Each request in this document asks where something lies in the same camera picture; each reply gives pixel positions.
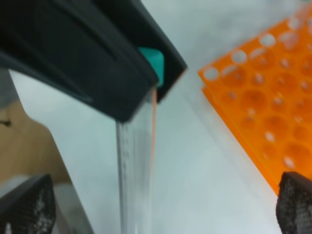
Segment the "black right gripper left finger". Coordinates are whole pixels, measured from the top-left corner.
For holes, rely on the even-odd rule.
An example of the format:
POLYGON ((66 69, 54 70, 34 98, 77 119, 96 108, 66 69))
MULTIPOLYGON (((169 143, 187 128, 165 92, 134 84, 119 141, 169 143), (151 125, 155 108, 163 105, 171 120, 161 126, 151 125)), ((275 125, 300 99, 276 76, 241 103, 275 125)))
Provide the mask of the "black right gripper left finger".
POLYGON ((157 86, 141 52, 87 0, 3 0, 0 65, 120 122, 157 86))

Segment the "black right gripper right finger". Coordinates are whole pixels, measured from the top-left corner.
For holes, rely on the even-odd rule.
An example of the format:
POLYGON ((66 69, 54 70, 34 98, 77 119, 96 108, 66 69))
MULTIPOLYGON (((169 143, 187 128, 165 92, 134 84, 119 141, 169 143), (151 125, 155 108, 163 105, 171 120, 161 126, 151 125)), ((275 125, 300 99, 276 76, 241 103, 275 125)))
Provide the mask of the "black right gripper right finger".
POLYGON ((129 0, 128 10, 132 26, 132 39, 141 47, 159 50, 164 56, 164 83, 157 89, 157 101, 161 102, 186 71, 187 64, 160 26, 140 0, 129 0))

